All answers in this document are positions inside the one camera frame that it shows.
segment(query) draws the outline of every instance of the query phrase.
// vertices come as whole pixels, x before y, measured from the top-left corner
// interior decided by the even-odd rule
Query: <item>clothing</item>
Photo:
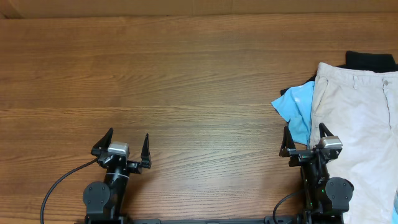
[[[398,72],[374,73],[320,63],[312,103],[310,147],[319,123],[341,139],[330,177],[354,185],[345,223],[391,223],[398,188]]]
[[[308,145],[311,133],[311,105],[314,82],[289,88],[272,106],[289,122],[293,141]]]
[[[353,70],[381,72],[396,72],[398,65],[391,54],[369,54],[358,53],[353,51],[346,52],[346,64],[339,65],[339,68],[347,68]],[[317,74],[314,74],[305,83],[315,81]],[[282,96],[289,88],[280,91]]]

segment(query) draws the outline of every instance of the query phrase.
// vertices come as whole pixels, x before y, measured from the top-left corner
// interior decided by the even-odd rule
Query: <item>black cloth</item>
[[[398,71],[398,65],[391,54],[358,53],[350,50],[346,52],[345,65],[339,65],[338,67],[361,71],[373,71],[376,73]],[[305,83],[315,81],[316,75],[317,73],[315,72]],[[281,90],[280,95],[282,96],[285,94],[288,89],[289,88]]]

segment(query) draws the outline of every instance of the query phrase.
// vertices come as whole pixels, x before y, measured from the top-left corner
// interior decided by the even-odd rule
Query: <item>wooden tabletop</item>
[[[38,223],[44,195],[110,128],[152,169],[133,218],[263,218],[300,187],[271,101],[347,50],[398,57],[398,14],[0,20],[0,223]],[[85,216],[96,164],[54,190],[45,223]],[[278,214],[295,214],[300,199]]]

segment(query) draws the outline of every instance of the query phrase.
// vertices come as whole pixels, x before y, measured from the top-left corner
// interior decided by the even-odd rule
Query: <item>white pants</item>
[[[398,72],[374,73],[320,63],[312,103],[310,147],[319,123],[343,143],[327,164],[330,177],[354,185],[345,223],[390,224],[398,188]]]

